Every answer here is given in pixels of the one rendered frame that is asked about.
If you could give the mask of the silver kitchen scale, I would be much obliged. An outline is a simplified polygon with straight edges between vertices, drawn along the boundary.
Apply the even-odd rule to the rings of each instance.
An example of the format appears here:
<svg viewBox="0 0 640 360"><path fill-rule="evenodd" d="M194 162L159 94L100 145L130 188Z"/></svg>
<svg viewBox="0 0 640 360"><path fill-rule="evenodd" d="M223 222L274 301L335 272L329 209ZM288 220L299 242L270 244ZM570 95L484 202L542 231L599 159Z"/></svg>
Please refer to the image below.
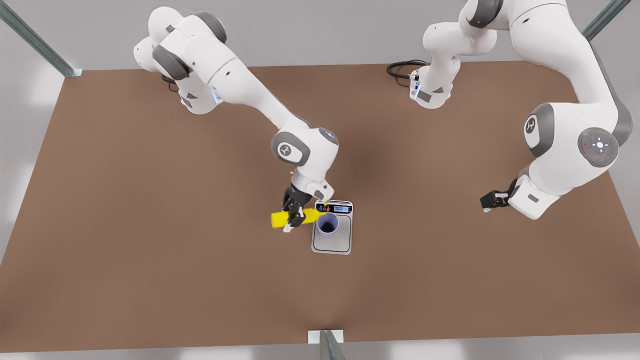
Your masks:
<svg viewBox="0 0 640 360"><path fill-rule="evenodd" d="M326 237L321 235L314 223L311 233L311 250L314 253L349 255L352 249L352 231L354 205L352 202L341 200L330 200L327 205L327 212L336 214L339 218L339 228L336 232Z"/></svg>

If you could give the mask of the yellow sauce bottle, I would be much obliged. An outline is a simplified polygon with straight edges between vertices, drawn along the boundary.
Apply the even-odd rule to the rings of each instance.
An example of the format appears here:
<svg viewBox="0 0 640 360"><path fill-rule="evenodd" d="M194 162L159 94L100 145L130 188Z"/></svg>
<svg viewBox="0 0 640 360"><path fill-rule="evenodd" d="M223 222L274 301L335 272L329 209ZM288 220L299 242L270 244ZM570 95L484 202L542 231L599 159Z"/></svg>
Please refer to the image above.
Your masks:
<svg viewBox="0 0 640 360"><path fill-rule="evenodd" d="M321 216L329 212L327 210L329 202L316 203L314 208L304 208L302 211L305 219L302 224L315 223ZM272 228L284 228L288 224L289 213L287 211L275 212L270 215L270 223Z"/></svg>

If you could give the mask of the silver frame post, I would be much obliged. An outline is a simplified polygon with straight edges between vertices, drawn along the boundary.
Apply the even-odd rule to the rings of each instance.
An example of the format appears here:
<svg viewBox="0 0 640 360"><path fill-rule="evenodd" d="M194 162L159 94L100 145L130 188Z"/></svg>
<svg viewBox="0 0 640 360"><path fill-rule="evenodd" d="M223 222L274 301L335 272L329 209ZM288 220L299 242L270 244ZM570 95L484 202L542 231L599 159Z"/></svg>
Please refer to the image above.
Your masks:
<svg viewBox="0 0 640 360"><path fill-rule="evenodd" d="M587 41L592 41L632 0L610 0L582 31Z"/></svg>
<svg viewBox="0 0 640 360"><path fill-rule="evenodd" d="M318 360L346 360L340 344L345 342L342 329L309 330L307 342L318 344Z"/></svg>
<svg viewBox="0 0 640 360"><path fill-rule="evenodd" d="M70 66L70 64L46 43L4 0L0 0L0 19L64 77L79 78L82 76L82 69L76 69Z"/></svg>

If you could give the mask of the lilac cup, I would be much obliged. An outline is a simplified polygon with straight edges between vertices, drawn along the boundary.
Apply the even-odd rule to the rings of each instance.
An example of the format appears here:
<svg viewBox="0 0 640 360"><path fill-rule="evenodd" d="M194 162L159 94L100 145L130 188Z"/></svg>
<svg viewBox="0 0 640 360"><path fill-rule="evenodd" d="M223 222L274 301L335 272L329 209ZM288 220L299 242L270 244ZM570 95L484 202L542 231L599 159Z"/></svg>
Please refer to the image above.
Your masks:
<svg viewBox="0 0 640 360"><path fill-rule="evenodd" d="M331 237L339 228L339 218L333 212L326 212L318 217L315 223L318 232L325 237Z"/></svg>

